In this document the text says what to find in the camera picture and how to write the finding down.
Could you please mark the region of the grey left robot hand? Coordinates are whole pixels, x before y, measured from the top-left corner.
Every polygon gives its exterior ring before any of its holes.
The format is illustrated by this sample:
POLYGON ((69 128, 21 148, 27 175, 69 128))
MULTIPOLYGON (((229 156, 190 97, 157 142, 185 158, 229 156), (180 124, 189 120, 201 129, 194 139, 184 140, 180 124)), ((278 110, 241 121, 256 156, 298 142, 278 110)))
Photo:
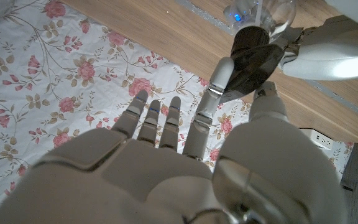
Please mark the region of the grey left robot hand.
POLYGON ((304 34, 298 52, 282 60, 285 75, 305 80, 358 79, 358 0, 326 0, 341 15, 304 34))

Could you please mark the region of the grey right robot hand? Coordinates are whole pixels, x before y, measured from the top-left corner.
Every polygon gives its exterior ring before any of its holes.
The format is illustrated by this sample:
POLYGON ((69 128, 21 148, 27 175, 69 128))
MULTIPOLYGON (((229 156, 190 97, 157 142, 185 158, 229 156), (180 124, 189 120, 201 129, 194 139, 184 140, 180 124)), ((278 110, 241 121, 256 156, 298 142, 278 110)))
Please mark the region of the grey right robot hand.
POLYGON ((209 129, 236 62, 222 58, 178 153, 180 104, 161 136, 159 102, 140 91, 111 129, 93 129, 45 154, 0 204, 0 223, 346 223, 337 175, 290 124, 273 82, 253 76, 248 122, 204 162, 209 129))

